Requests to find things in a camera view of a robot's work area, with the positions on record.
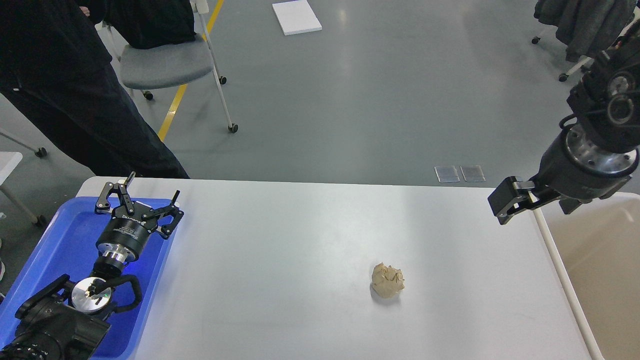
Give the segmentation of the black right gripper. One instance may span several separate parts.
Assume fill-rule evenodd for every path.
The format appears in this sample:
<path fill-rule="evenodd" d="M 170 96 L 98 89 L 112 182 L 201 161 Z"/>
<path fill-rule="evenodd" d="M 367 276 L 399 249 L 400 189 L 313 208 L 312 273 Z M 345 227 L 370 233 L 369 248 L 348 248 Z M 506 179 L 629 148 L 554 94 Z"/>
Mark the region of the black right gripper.
<path fill-rule="evenodd" d="M 500 225 L 515 215 L 558 200 L 570 215 L 592 199 L 608 198 L 633 177 L 639 150 L 610 152 L 592 141 L 583 126 L 565 127 L 542 155 L 537 174 L 529 180 L 506 177 L 487 197 Z"/>

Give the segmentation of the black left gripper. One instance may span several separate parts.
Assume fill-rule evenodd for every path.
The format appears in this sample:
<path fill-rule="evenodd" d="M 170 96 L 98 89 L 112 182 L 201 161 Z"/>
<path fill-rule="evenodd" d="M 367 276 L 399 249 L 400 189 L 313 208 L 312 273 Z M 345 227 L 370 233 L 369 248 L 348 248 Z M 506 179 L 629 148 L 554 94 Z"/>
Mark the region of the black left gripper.
<path fill-rule="evenodd" d="M 153 234 L 169 239 L 185 215 L 177 205 L 180 190 L 176 190 L 169 205 L 163 207 L 154 209 L 146 203 L 133 202 L 128 186 L 136 175 L 132 171 L 122 183 L 106 182 L 94 205 L 95 214 L 111 212 L 105 230 L 96 241 L 98 255 L 120 263 L 139 260 Z M 121 205 L 114 210 L 109 201 L 112 195 Z M 168 217 L 171 221 L 162 223 Z"/>

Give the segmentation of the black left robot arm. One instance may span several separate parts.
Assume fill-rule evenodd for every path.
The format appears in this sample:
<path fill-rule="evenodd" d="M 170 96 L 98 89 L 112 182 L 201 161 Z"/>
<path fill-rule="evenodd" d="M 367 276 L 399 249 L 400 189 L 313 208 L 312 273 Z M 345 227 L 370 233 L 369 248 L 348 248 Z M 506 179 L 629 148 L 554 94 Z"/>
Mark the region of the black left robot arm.
<path fill-rule="evenodd" d="M 125 360 L 139 344 L 185 212 L 134 175 L 62 205 L 1 305 L 3 360 Z"/>

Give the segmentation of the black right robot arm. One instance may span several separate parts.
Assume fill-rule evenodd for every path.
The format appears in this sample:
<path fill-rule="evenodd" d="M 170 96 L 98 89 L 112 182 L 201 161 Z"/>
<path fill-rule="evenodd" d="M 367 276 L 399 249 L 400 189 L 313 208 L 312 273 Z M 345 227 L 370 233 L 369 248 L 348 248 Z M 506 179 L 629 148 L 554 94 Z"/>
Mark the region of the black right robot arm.
<path fill-rule="evenodd" d="M 558 201 L 569 215 L 607 199 L 630 182 L 639 166 L 639 23 L 614 48 L 599 51 L 569 93 L 572 113 L 529 180 L 506 177 L 487 197 L 499 224 Z"/>

